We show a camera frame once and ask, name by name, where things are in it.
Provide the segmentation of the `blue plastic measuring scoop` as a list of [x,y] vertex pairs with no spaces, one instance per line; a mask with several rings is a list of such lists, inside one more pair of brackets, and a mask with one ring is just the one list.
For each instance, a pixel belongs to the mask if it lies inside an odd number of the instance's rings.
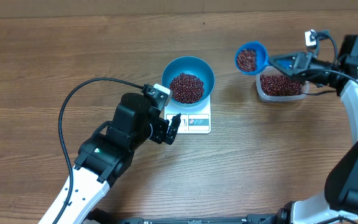
[[[257,68],[256,68],[255,71],[253,71],[253,72],[243,72],[237,66],[236,58],[237,58],[238,53],[242,49],[252,49],[252,50],[256,51],[256,54],[257,54]],[[264,71],[266,67],[271,66],[269,64],[269,55],[268,55],[267,49],[258,41],[248,42],[248,43],[242,45],[237,50],[237,52],[236,52],[236,54],[234,56],[234,64],[235,64],[236,68],[241,73],[243,73],[244,75],[257,75],[257,74],[261,73],[262,71]]]

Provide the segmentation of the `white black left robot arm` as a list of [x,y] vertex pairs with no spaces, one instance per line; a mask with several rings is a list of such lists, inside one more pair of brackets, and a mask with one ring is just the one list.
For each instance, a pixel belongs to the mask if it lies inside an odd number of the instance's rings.
[[147,139],[172,144],[180,115],[160,117],[172,95],[159,90],[126,93],[112,120],[101,124],[79,148],[67,179],[41,223],[82,223],[115,181],[129,168],[135,150]]

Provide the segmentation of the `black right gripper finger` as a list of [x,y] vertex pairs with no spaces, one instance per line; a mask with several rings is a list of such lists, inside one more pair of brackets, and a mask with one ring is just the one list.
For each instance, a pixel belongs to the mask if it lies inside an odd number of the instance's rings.
[[298,52],[289,54],[271,55],[268,58],[268,62],[272,66],[281,65],[283,67],[292,67],[298,56]]
[[290,64],[272,64],[274,68],[276,68],[282,75],[286,78],[303,83],[301,75],[299,75],[299,71],[293,68]]

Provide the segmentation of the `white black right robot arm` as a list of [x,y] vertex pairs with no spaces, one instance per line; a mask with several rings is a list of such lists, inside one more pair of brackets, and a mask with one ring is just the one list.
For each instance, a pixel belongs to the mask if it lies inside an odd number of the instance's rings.
[[346,35],[335,48],[333,63],[317,59],[326,32],[307,32],[309,52],[273,55],[269,65],[292,80],[335,89],[345,106],[352,147],[329,173],[323,192],[306,200],[289,202],[268,223],[336,223],[358,221],[358,35]]

